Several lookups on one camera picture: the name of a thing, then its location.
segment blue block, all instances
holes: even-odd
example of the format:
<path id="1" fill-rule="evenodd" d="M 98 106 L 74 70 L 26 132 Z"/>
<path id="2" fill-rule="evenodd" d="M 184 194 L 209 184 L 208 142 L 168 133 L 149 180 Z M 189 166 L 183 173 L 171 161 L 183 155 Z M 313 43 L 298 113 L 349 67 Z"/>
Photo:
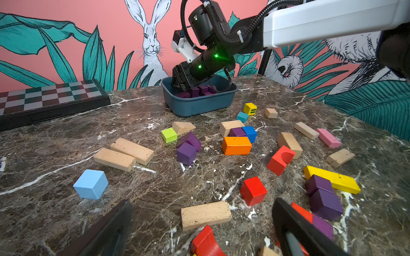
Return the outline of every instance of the blue block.
<path id="1" fill-rule="evenodd" d="M 255 129 L 252 126 L 245 126 L 242 127 L 242 129 L 246 133 L 246 136 L 248 137 L 249 141 L 251 143 L 254 143 L 257 136 L 257 132 L 255 131 Z"/>
<path id="2" fill-rule="evenodd" d="M 81 198 L 98 200 L 108 185 L 103 171 L 85 170 L 73 187 Z"/>
<path id="3" fill-rule="evenodd" d="M 236 116 L 236 120 L 240 120 L 242 123 L 245 123 L 247 119 L 248 114 L 245 114 L 244 112 L 239 112 L 239 114 Z"/>

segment dark marble surface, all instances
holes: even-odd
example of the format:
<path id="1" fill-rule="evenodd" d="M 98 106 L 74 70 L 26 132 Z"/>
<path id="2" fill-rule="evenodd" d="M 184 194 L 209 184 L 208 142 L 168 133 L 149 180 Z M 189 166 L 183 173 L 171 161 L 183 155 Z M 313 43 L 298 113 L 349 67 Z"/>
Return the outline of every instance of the dark marble surface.
<path id="1" fill-rule="evenodd" d="M 0 133 L 0 255 L 55 255 L 122 199 L 134 205 L 134 221 L 125 255 L 191 255 L 199 230 L 182 232 L 180 209 L 226 200 L 230 222 L 212 226 L 228 256 L 258 255 L 262 246 L 275 251 L 271 209 L 276 197 L 309 209 L 303 168 L 312 165 L 356 179 L 362 191 L 337 190 L 345 214 L 335 227 L 335 242 L 351 255 L 410 254 L 410 143 L 349 117 L 323 103 L 262 77 L 235 78 L 239 87 L 232 106 L 180 118 L 165 107 L 162 88 L 110 93 L 110 106 Z M 247 102 L 258 106 L 247 125 L 258 131 L 248 156 L 225 156 L 221 121 L 233 120 Z M 275 108 L 277 119 L 263 110 Z M 203 145 L 195 163 L 176 161 L 175 142 L 165 144 L 161 130 L 173 121 L 189 121 Z M 329 149 L 293 129 L 296 122 L 327 128 L 356 157 L 339 168 L 325 158 Z M 278 149 L 280 131 L 291 132 L 303 148 L 278 177 L 266 165 Z M 92 156 L 118 137 L 155 150 L 145 168 L 123 172 Z M 85 169 L 103 170 L 109 185 L 96 201 L 81 199 L 72 188 Z M 268 190 L 263 203 L 247 207 L 239 189 L 258 176 Z"/>

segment blue plastic bin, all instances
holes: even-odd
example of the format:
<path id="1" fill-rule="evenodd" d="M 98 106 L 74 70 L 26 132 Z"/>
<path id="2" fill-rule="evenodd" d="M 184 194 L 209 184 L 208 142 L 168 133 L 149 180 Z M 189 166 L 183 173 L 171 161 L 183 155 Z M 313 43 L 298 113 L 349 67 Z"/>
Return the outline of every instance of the blue plastic bin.
<path id="1" fill-rule="evenodd" d="M 180 98 L 175 95 L 180 93 L 181 90 L 173 88 L 171 81 L 172 77 L 166 77 L 161 80 L 165 102 L 174 114 L 182 117 L 194 116 L 217 109 L 227 108 L 232 104 L 235 92 L 238 91 L 236 85 L 232 83 L 230 90 L 223 93 L 215 93 L 209 96 L 199 96 L 195 98 Z M 220 75 L 214 75 L 209 82 L 204 82 L 202 84 L 215 85 L 218 91 L 222 91 L 228 86 L 229 82 L 226 78 Z"/>

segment yellow block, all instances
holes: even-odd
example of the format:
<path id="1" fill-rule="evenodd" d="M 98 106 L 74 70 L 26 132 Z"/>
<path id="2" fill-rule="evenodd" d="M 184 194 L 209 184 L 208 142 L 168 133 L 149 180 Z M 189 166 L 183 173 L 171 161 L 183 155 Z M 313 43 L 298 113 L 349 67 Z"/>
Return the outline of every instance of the yellow block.
<path id="1" fill-rule="evenodd" d="M 303 169 L 306 179 L 309 180 L 312 175 L 330 180 L 332 187 L 338 190 L 346 191 L 352 194 L 358 194 L 361 190 L 355 179 L 346 175 L 341 175 L 335 172 L 319 169 L 307 165 Z"/>

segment lime green cube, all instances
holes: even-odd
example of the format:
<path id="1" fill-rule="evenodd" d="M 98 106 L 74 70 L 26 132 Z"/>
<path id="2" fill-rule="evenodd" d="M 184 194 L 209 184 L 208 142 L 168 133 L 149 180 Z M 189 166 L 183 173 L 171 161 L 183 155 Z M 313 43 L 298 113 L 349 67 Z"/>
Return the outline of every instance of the lime green cube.
<path id="1" fill-rule="evenodd" d="M 161 131 L 161 136 L 164 139 L 165 143 L 170 143 L 171 141 L 177 140 L 178 139 L 178 135 L 177 133 L 174 131 L 174 129 L 168 128 L 165 130 Z"/>

